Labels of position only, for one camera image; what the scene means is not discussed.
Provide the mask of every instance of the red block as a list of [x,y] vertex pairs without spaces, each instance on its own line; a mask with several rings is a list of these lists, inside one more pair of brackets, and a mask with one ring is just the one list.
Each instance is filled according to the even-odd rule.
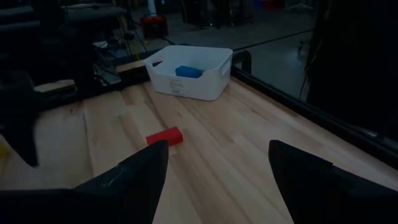
[[167,140],[169,142],[169,146],[178,144],[183,140],[182,133],[178,127],[172,127],[159,133],[155,133],[147,136],[146,139],[148,144],[153,144],[159,140]]

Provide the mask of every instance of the black metal frame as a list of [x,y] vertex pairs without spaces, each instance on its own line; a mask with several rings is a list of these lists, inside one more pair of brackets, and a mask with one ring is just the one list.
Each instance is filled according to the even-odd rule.
[[[242,69],[234,66],[237,63],[242,63]],[[290,96],[252,76],[250,74],[251,63],[251,54],[248,51],[235,53],[233,55],[231,75],[241,82],[269,96],[273,100],[283,104],[301,116],[309,119],[315,124],[327,129],[331,133],[337,135],[352,145],[362,149],[380,161],[383,161],[391,167],[398,169],[398,149],[384,143],[378,138],[373,138],[366,133],[362,133],[356,128],[328,115],[320,109],[298,100],[293,96]],[[121,72],[120,76],[122,80],[120,83],[104,87],[103,89],[93,92],[90,95],[78,96],[76,93],[71,93],[69,95],[65,94],[65,92],[71,90],[70,87],[54,90],[49,93],[43,93],[45,99],[43,101],[44,103],[42,105],[42,110],[48,110],[54,107],[72,103],[74,101],[84,100],[110,91],[122,90],[128,86],[149,81],[149,76],[145,67],[133,68],[131,70]],[[54,95],[57,96],[59,93],[61,93],[61,95],[64,97],[54,98]]]

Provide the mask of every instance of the wooden tabletop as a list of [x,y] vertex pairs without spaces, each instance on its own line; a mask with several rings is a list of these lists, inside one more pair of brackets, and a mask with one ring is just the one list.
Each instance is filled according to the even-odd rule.
[[154,223],[292,223],[267,151],[279,139],[398,190],[398,172],[232,79],[215,101],[131,86],[42,113],[35,127],[40,167],[11,152],[0,188],[74,187],[146,147],[145,137],[178,126]]

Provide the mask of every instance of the concrete floor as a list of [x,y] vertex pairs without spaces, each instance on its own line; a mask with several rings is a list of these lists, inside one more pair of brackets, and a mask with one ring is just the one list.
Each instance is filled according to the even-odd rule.
[[[142,16],[139,13],[133,15],[136,20]],[[315,17],[308,12],[256,11],[252,23],[236,27],[225,26],[221,29],[187,31],[191,26],[182,22],[180,14],[167,17],[169,25],[167,38],[172,42],[230,49],[309,30],[315,21]],[[303,68],[306,55],[305,49],[300,55],[297,49],[301,40],[310,40],[311,34],[306,32],[248,48],[252,54],[252,74],[292,96],[299,97],[304,80]],[[159,49],[167,45],[164,40],[151,40],[147,48]],[[301,99],[305,99],[306,90],[307,88],[304,89]]]

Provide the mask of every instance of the white plastic bin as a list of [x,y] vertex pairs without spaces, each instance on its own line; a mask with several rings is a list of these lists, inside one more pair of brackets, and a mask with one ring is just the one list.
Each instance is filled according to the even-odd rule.
[[[144,60],[155,91],[201,100],[217,99],[229,82],[231,49],[173,45]],[[199,78],[178,77],[175,69],[188,66],[204,70]]]

